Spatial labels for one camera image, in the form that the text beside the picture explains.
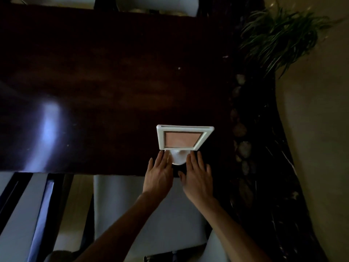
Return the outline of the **person's right hand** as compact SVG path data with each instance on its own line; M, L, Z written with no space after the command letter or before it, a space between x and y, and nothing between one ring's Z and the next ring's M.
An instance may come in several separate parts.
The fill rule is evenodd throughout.
M200 151L195 153L199 165L198 173L192 171L191 152L186 158L186 186L182 186L187 198L201 210L213 201L213 180L206 179L206 164Z

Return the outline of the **person's left hand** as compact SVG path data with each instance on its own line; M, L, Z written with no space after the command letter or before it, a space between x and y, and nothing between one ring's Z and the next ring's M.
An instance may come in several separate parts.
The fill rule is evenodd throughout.
M160 172L161 152L159 151L157 158L154 161L151 173L145 174L143 183L143 194L149 195L153 201L160 203L168 194L173 185L173 168L172 156L167 151L167 166L164 172Z

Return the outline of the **person's right forearm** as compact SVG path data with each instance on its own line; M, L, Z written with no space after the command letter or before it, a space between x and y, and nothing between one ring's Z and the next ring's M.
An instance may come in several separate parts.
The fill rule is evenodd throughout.
M198 207L220 240L231 262L272 262L215 198Z

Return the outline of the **person's left forearm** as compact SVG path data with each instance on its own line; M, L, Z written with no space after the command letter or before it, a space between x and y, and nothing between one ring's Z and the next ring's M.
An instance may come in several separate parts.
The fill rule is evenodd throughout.
M123 262L166 194L143 192L135 203L73 262Z

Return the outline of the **white framed tabletop mirror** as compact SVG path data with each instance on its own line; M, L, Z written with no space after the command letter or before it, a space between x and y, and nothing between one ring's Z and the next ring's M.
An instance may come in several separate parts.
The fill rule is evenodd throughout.
M180 166L186 163L190 151L198 151L215 130L212 126L157 125L157 137L160 150L169 150L172 164Z

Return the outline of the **row of pale pebbles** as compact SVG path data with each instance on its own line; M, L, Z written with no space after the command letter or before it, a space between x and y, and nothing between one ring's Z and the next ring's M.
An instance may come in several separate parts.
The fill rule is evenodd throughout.
M242 122L238 112L237 104L240 97L242 86L246 83L246 77L243 74L235 76L236 83L233 84L232 93L230 97L231 111L230 120L232 122L233 144L235 159L241 167L241 172L244 176L252 172L252 166L249 159L252 154L252 144L246 140L247 127Z

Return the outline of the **white upholstered chair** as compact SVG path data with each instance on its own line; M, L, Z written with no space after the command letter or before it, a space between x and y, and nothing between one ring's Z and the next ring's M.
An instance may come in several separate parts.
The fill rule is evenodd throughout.
M118 220L142 193L144 177L94 176L95 239ZM207 242L206 220L186 197L179 178L149 217L125 260L191 248Z
M151 13L174 16L195 17L198 12L199 0L116 0L120 11L134 13Z

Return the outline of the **black marble planter ledge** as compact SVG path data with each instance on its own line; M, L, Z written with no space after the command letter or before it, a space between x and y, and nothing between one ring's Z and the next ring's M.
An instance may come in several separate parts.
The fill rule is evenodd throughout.
M275 75L243 75L237 108L252 144L252 172L244 176L236 163L234 218L273 262L329 262L313 230L277 110Z

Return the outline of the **dark framed white chair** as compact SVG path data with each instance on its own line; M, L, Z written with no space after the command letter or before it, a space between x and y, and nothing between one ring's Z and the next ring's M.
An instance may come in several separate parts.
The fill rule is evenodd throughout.
M53 252L72 180L0 172L0 262L44 262Z

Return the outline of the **green leafy plant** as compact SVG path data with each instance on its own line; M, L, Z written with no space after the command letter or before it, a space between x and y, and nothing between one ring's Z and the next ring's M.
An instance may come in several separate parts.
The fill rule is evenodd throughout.
M242 28L240 48L246 61L257 63L265 76L281 68L282 77L293 63L313 51L329 29L342 21L318 16L310 9L292 11L276 1L268 8L251 12Z

